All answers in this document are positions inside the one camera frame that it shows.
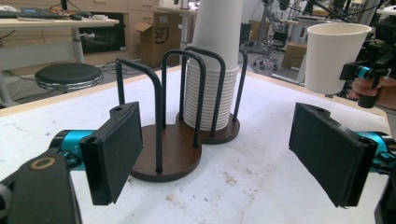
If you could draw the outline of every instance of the fx logo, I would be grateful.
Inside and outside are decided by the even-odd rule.
[[[156,27],[154,29],[154,42],[156,44],[164,44],[169,38],[169,27]]]

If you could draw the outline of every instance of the stack of cups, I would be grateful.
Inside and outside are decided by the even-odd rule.
[[[216,130],[227,126],[238,72],[239,33],[242,19],[241,0],[201,0],[192,45],[217,53],[225,62],[226,72]],[[206,65],[205,95],[201,130],[210,131],[219,86],[220,65],[216,59],[201,55]],[[195,127],[200,83],[199,65],[187,64],[184,121]]]

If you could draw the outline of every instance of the cardboard box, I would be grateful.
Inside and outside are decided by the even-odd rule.
[[[286,68],[296,67],[300,68],[306,54],[306,45],[297,43],[288,43],[286,52],[283,56],[281,66]]]
[[[171,13],[154,13],[152,24],[139,22],[134,27],[140,32],[140,59],[143,64],[159,67],[163,55],[170,49],[180,49],[181,17]],[[178,56],[168,59],[169,65],[179,64]]]
[[[262,22],[261,21],[249,21],[248,23],[251,24],[251,27],[250,27],[250,40],[256,41],[257,39],[259,39],[260,26],[262,25]],[[264,37],[267,36],[269,27],[270,27],[270,23],[266,22],[265,23]]]

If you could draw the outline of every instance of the round wooden base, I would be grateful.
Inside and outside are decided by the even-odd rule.
[[[155,125],[142,128],[143,150],[131,171],[131,175],[149,182],[167,182],[182,178],[191,173],[201,159],[202,144],[223,144],[233,140],[239,132],[239,121],[232,121],[230,114],[228,125],[215,132],[201,131],[200,145],[193,146],[194,129],[183,120],[177,119],[173,125],[163,129],[163,171],[157,173]]]

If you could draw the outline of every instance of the round cushion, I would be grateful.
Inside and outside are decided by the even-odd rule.
[[[85,63],[59,63],[47,66],[35,73],[40,82],[74,84],[94,80],[102,70]]]

